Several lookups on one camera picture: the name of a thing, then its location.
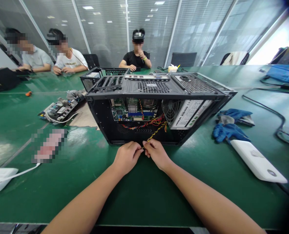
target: power supply fan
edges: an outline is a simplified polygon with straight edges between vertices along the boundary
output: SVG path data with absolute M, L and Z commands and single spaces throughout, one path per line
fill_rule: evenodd
M 163 100 L 162 108 L 167 122 L 173 122 L 179 111 L 181 100 Z

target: black t-shirt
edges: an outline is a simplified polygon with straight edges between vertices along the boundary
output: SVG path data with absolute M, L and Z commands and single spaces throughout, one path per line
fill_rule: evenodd
M 147 57 L 147 59 L 150 59 L 150 54 L 144 51 L 144 55 Z M 123 60 L 126 61 L 127 66 L 134 65 L 136 67 L 147 68 L 145 62 L 141 59 L 141 57 L 136 56 L 134 51 L 125 54 Z

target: loose motherboard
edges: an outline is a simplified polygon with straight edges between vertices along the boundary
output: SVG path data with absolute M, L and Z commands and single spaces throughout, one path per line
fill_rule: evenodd
M 156 117 L 158 101 L 153 99 L 110 99 L 114 121 L 149 121 Z

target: vertical blind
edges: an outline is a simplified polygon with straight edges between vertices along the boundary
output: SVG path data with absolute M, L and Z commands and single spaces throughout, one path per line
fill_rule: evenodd
M 23 0 L 41 33 L 61 30 L 69 46 L 88 53 L 72 0 Z M 170 53 L 167 50 L 179 0 L 128 0 L 126 27 L 125 0 L 74 0 L 88 46 L 103 67 L 118 67 L 127 51 L 127 34 L 133 50 L 132 32 L 146 31 L 143 49 L 150 53 L 153 68 L 170 64 L 173 52 L 197 52 L 199 66 L 222 25 L 233 0 L 182 0 Z M 226 53 L 250 51 L 285 10 L 282 0 L 238 0 L 204 65 L 219 65 Z M 0 33 L 7 27 L 26 33 L 30 41 L 48 51 L 35 26 L 18 0 L 0 1 Z
M 195 66 L 199 66 L 231 3 L 232 0 L 183 0 L 167 66 L 171 63 L 173 52 L 197 52 Z
M 164 66 L 170 43 L 178 0 L 167 0 L 155 5 L 156 0 L 128 1 L 130 50 L 133 50 L 132 32 L 144 28 L 143 50 L 150 53 L 152 67 Z
M 127 52 L 125 0 L 76 0 L 76 5 L 91 53 L 100 66 L 118 67 Z
M 66 35 L 69 47 L 88 53 L 71 0 L 24 0 L 24 3 L 45 38 L 50 28 L 59 29 Z
M 26 33 L 28 39 L 40 49 L 48 52 L 48 48 L 40 38 L 33 23 L 23 9 L 19 1 L 0 1 L 0 34 L 5 36 L 6 28 L 15 28 L 21 33 Z
M 230 52 L 249 52 L 284 10 L 281 0 L 239 1 L 204 65 L 220 65 Z

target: hand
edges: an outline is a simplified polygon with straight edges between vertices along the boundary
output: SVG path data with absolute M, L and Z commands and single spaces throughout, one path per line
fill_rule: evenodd
M 150 142 L 143 141 L 142 144 L 145 148 L 145 155 L 148 158 L 151 157 L 160 170 L 165 172 L 166 168 L 173 163 L 165 152 L 161 142 L 151 139 Z
M 61 69 L 58 67 L 53 67 L 53 73 L 55 73 L 56 75 L 60 75 L 61 74 Z
M 132 72 L 136 71 L 136 66 L 135 65 L 130 65 L 129 68 L 131 69 Z
M 144 150 L 141 149 L 141 145 L 137 142 L 129 142 L 125 145 L 122 145 L 115 156 L 113 166 L 120 173 L 120 175 L 124 176 L 129 173 L 134 166 L 136 165 L 140 154 Z
M 141 51 L 139 52 L 139 56 L 140 56 L 141 58 L 145 58 L 145 54 L 144 54 L 144 51 L 143 51 L 143 50 L 141 50 Z
M 64 73 L 71 73 L 71 72 L 74 72 L 73 68 L 68 68 L 68 67 L 64 67 L 64 68 L 62 68 L 62 71 L 63 71 Z

